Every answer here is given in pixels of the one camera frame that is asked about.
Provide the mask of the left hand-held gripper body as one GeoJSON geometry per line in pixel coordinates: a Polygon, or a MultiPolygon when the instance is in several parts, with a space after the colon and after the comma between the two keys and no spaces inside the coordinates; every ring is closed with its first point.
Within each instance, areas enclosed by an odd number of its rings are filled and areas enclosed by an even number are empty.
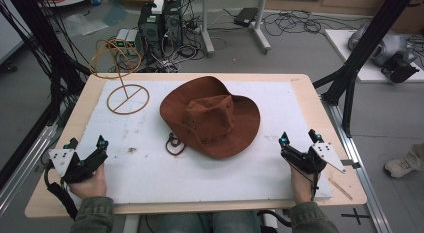
{"type": "Polygon", "coordinates": [[[96,149],[84,160],[79,158],[74,149],[52,149],[49,156],[58,175],[66,183],[80,183],[91,178],[107,159],[103,148],[96,149]]]}

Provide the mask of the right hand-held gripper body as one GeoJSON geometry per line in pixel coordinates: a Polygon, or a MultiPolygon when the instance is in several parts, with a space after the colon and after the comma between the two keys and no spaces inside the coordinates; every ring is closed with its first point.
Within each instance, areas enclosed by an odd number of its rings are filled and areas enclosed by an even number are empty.
{"type": "Polygon", "coordinates": [[[281,156],[306,174],[320,173],[331,165],[341,173],[346,169],[331,143],[314,143],[306,153],[302,153],[288,143],[281,146],[281,156]]]}

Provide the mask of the brown cowboy hat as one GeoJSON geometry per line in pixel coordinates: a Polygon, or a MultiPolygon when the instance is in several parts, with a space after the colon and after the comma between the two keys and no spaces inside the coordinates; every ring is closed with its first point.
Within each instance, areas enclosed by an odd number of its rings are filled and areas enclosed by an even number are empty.
{"type": "Polygon", "coordinates": [[[248,148],[261,120],[253,100],[231,94],[212,76],[170,92],[160,104],[160,116],[182,143],[213,158],[232,157],[248,148]]]}

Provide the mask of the person's right hand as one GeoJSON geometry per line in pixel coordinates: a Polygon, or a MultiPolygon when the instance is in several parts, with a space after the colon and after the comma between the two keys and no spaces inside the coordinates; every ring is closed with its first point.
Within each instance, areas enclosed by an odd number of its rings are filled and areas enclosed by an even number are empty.
{"type": "Polygon", "coordinates": [[[313,200],[313,174],[306,174],[294,166],[290,166],[291,186],[296,205],[313,200]]]}

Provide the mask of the white foam mat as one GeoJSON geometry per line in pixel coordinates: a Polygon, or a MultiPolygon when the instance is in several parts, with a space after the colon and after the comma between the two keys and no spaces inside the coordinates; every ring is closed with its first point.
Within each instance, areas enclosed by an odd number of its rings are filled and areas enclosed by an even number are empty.
{"type": "Polygon", "coordinates": [[[108,141],[107,194],[118,204],[288,200],[290,169],[280,155],[279,139],[305,152],[311,145],[300,104],[288,82],[228,81],[227,89],[252,99],[261,123],[252,144],[226,159],[190,148],[166,151],[170,129],[159,114],[176,81],[134,81],[127,100],[115,81],[103,86],[77,152],[86,158],[99,138],[108,141]]]}

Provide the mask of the white table leg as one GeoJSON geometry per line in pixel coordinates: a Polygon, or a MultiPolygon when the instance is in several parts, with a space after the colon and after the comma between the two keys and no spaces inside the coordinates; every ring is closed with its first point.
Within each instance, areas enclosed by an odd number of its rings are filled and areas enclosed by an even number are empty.
{"type": "Polygon", "coordinates": [[[127,215],[124,222],[122,233],[138,233],[140,226],[139,215],[127,215]]]}

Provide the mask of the white floor board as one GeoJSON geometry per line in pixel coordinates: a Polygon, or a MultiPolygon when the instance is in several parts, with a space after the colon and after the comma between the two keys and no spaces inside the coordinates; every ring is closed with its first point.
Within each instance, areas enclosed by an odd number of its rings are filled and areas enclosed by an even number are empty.
{"type": "MultiPolygon", "coordinates": [[[[348,39],[355,30],[333,30],[326,29],[325,35],[332,46],[336,49],[343,61],[351,54],[348,49],[348,39]]],[[[406,83],[424,83],[424,70],[415,62],[411,64],[417,72],[406,80],[406,83]]],[[[389,83],[389,80],[381,72],[381,68],[367,60],[358,73],[357,80],[362,83],[389,83]]]]}

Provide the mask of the black device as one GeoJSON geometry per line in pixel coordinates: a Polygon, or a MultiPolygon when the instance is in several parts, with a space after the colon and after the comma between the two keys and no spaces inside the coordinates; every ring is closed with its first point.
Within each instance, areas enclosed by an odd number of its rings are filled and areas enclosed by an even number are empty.
{"type": "Polygon", "coordinates": [[[404,60],[401,53],[395,53],[383,64],[381,72],[392,83],[402,83],[417,73],[418,69],[404,60]]]}

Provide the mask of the grey electronic device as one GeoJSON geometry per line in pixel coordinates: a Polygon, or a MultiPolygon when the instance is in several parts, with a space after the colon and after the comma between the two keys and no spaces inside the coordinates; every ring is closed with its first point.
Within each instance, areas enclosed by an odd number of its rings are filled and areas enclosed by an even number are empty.
{"type": "Polygon", "coordinates": [[[119,47],[132,46],[138,49],[140,46],[140,39],[136,29],[120,29],[115,41],[119,47]]]}

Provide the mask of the person's legs in jeans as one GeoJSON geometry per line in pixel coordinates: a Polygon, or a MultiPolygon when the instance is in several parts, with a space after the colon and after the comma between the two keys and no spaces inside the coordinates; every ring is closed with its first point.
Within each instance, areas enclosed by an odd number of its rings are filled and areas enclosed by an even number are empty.
{"type": "Polygon", "coordinates": [[[261,233],[254,211],[162,214],[157,233],[261,233]]]}

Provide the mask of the clear plastic sheet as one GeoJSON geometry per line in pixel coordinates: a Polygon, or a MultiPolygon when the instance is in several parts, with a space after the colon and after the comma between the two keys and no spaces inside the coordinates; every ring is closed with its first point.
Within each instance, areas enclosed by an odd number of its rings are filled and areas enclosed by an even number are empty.
{"type": "Polygon", "coordinates": [[[102,20],[88,20],[83,14],[74,14],[66,17],[64,25],[69,36],[85,36],[108,27],[102,20]]]}

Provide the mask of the black computer tower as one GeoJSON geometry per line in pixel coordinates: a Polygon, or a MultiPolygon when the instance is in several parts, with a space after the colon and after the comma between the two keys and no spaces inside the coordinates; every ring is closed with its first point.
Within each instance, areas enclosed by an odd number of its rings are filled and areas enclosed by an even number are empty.
{"type": "Polygon", "coordinates": [[[170,0],[164,5],[165,29],[168,41],[174,46],[183,44],[181,0],[170,0]]]}
{"type": "Polygon", "coordinates": [[[152,3],[145,3],[138,20],[139,33],[143,49],[149,50],[155,57],[162,57],[161,42],[164,35],[163,16],[152,13],[152,3]]]}

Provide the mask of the white panel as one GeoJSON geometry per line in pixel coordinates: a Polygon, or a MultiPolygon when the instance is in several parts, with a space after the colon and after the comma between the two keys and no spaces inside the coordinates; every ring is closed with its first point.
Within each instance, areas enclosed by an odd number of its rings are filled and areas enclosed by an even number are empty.
{"type": "MultiPolygon", "coordinates": [[[[5,3],[6,8],[18,20],[21,17],[10,0],[0,0],[0,7],[5,3]]],[[[4,63],[21,45],[23,41],[17,31],[0,12],[0,65],[4,63]]]]}

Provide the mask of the black flat box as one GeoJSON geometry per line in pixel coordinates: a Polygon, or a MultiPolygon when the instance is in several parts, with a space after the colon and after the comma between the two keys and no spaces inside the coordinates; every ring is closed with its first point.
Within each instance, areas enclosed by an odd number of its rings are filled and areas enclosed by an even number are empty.
{"type": "Polygon", "coordinates": [[[234,23],[242,27],[248,27],[255,19],[257,12],[257,8],[243,8],[235,17],[234,23]]]}

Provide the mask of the black metal frame stand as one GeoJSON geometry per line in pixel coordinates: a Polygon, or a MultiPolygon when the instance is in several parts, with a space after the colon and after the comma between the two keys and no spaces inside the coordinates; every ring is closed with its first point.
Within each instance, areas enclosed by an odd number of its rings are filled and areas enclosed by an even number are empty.
{"type": "Polygon", "coordinates": [[[385,0],[345,63],[337,71],[313,83],[315,89],[331,83],[321,95],[322,100],[331,106],[337,106],[340,97],[345,95],[341,126],[347,137],[351,137],[351,114],[359,71],[411,1],[385,0]]]}
{"type": "Polygon", "coordinates": [[[24,34],[17,18],[3,3],[0,4],[0,12],[17,31],[49,78],[52,104],[58,105],[66,98],[79,96],[86,84],[82,77],[90,75],[89,69],[65,51],[37,0],[10,1],[31,31],[32,37],[24,34]]]}

